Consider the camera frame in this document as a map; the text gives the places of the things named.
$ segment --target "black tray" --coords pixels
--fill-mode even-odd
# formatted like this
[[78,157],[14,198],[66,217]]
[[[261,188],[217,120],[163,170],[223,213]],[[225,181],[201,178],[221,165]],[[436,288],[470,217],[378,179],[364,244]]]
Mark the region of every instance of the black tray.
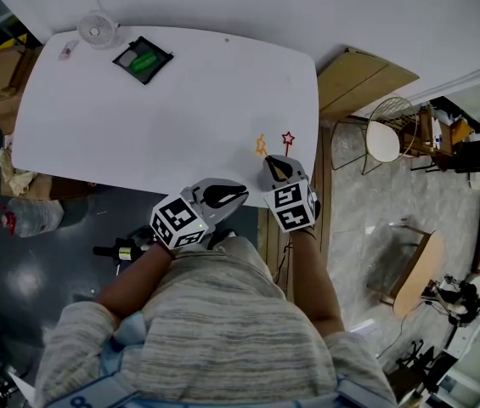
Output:
[[[138,55],[138,57],[143,56],[144,54],[147,54],[149,52],[153,52],[156,55],[156,58],[158,59],[158,63],[156,63],[155,65],[151,65],[149,68],[146,68],[141,72],[134,72],[129,66],[121,65],[121,63],[119,62],[121,57],[128,50],[132,50],[133,52],[135,52]],[[124,50],[121,54],[119,54],[113,60],[113,63],[115,65],[120,66],[124,71],[126,71],[131,76],[137,78],[139,81],[141,81],[141,83],[146,85],[156,75],[156,73],[160,71],[162,67],[164,67],[165,64],[167,64],[170,60],[172,60],[172,58],[173,58],[173,54],[166,53],[160,47],[157,47],[156,45],[154,45],[154,43],[147,41],[147,39],[145,39],[144,37],[139,37],[136,41],[130,42],[129,47],[126,50]]]

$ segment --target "small fan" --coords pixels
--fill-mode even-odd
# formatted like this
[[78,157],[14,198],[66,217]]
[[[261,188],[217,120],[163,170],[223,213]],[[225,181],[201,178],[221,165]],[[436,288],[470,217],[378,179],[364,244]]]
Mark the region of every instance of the small fan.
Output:
[[79,20],[77,33],[93,48],[108,48],[116,41],[118,27],[119,25],[105,12],[92,11]]

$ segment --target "star-shaped object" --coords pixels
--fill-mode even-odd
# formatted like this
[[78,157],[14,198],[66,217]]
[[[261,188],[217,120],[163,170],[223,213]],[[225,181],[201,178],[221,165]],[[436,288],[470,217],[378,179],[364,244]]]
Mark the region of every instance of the star-shaped object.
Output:
[[267,156],[268,154],[266,153],[266,142],[264,142],[264,135],[261,134],[260,138],[257,139],[257,153],[258,154],[264,154]]
[[295,137],[291,134],[291,132],[287,132],[285,134],[281,134],[283,136],[283,143],[287,145],[285,149],[285,155],[289,155],[289,147],[292,145],[292,141],[295,139]]

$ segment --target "small bottle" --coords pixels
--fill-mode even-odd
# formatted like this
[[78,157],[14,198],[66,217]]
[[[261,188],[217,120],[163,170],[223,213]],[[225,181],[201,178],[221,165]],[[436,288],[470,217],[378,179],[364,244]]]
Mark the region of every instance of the small bottle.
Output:
[[0,224],[11,235],[31,237],[56,230],[64,209],[59,201],[34,201],[12,198],[7,206],[0,206]]

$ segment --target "green object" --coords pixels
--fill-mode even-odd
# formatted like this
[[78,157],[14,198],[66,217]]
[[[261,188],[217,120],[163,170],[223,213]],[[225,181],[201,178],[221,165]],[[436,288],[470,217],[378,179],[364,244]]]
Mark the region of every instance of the green object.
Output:
[[151,51],[144,54],[143,56],[139,56],[138,58],[134,59],[132,64],[130,64],[130,68],[132,68],[132,71],[134,72],[141,72],[149,68],[156,61],[156,54]]

